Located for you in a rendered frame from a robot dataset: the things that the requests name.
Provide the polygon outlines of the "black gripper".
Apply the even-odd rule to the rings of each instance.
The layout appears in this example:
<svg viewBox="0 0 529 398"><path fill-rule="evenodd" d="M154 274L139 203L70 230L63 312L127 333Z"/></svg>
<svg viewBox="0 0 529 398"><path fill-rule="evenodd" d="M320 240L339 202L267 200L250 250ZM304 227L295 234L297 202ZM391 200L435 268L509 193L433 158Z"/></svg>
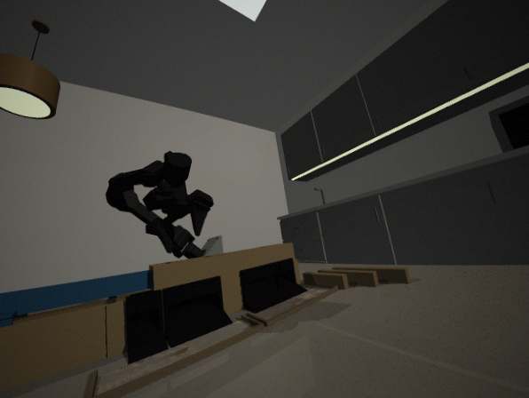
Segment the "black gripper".
<svg viewBox="0 0 529 398"><path fill-rule="evenodd" d="M172 200L165 208L164 214L168 217L165 219L154 219L146 225L146 233L157 235L167 253L171 254L173 249L175 231L172 225L178 219L182 219L189 213L191 214L193 230L195 236L200 236L210 207L213 206L213 200L210 195L197 189L190 195L182 187L173 187L178 193L179 201Z"/></svg>

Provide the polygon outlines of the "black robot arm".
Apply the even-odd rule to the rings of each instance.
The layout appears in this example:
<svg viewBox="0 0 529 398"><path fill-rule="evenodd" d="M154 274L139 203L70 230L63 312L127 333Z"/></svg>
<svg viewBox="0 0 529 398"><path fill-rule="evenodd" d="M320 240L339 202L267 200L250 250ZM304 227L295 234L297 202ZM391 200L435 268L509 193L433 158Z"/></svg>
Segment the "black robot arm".
<svg viewBox="0 0 529 398"><path fill-rule="evenodd" d="M148 224L154 219L161 219L152 211L165 211L167 205L175 200L179 201L178 193L173 187L182 187L186 190L186 182L191 168L191 158L183 153L164 154L164 163L154 161L147 167L135 171L119 173L109 181L106 191L107 203L118 211L128 211L137 218ZM138 200L134 186L143 184L144 187L154 187L143 198L145 203ZM193 243L195 239L187 230L181 226L174 227L175 237L172 253L180 259L182 256L188 259L202 257L205 250L200 249ZM185 248L184 248L185 247ZM184 249L184 250L183 250Z"/></svg>

